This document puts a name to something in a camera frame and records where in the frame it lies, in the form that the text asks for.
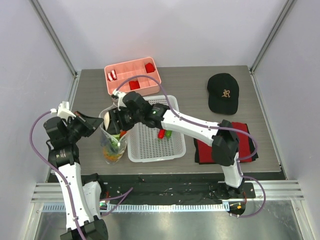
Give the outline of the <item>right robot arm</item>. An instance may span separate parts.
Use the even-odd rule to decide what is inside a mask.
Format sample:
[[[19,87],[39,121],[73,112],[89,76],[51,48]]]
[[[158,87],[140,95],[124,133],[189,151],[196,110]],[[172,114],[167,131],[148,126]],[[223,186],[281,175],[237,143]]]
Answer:
[[[114,106],[103,116],[103,126],[110,135],[131,130],[136,124],[148,128],[182,133],[211,147],[211,158],[220,165],[224,175],[225,191],[233,198],[244,191],[244,177],[237,163],[239,138],[232,124],[206,122],[170,108],[169,104],[151,104],[139,93],[116,91],[111,96]]]

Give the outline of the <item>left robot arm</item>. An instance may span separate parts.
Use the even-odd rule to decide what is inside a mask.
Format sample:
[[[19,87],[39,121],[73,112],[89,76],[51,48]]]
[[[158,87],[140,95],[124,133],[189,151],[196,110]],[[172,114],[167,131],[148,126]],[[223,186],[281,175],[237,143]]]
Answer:
[[[107,240],[105,222],[100,214],[100,199],[107,192],[98,174],[82,180],[79,148],[82,137],[91,136],[103,122],[76,111],[58,110],[43,127],[49,139],[48,162],[54,167],[64,200],[66,232],[62,240]]]

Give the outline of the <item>white plastic basket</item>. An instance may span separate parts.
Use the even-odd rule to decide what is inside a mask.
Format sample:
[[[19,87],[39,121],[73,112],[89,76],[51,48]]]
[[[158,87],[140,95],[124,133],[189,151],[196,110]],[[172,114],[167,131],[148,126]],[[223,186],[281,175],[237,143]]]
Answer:
[[[151,163],[181,158],[186,154],[185,137],[173,131],[171,137],[158,138],[159,129],[137,123],[128,133],[128,158],[133,163]]]

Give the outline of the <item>green fake cucumber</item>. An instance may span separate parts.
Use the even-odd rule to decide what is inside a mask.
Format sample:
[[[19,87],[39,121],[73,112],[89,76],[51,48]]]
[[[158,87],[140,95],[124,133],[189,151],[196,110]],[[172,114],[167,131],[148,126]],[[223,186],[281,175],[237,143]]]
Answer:
[[[165,137],[166,137],[167,139],[170,139],[171,136],[172,136],[172,131],[171,131],[171,130],[166,130],[166,131],[165,131]]]

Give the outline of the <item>polka dot zip bag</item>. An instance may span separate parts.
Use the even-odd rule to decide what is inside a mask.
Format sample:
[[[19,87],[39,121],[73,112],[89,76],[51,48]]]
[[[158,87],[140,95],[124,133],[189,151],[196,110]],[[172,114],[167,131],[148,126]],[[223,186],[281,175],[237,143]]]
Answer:
[[[100,118],[104,119],[104,115],[106,112],[111,111],[114,114],[118,109],[111,105],[108,108],[102,110],[99,114]],[[117,127],[112,122],[112,117],[110,116],[110,123],[107,130],[104,129],[104,122],[100,125],[100,146],[102,147],[102,154],[104,152],[108,152],[110,154],[124,154],[127,148],[127,138],[128,138],[128,131],[119,130],[117,131]]]

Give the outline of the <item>red fake chili pepper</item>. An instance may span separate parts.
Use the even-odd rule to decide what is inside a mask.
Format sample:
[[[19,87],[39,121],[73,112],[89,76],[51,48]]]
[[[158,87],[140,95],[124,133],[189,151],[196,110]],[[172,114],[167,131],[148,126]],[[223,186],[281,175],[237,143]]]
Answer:
[[[162,140],[165,137],[166,130],[165,129],[160,129],[157,135],[158,141]]]

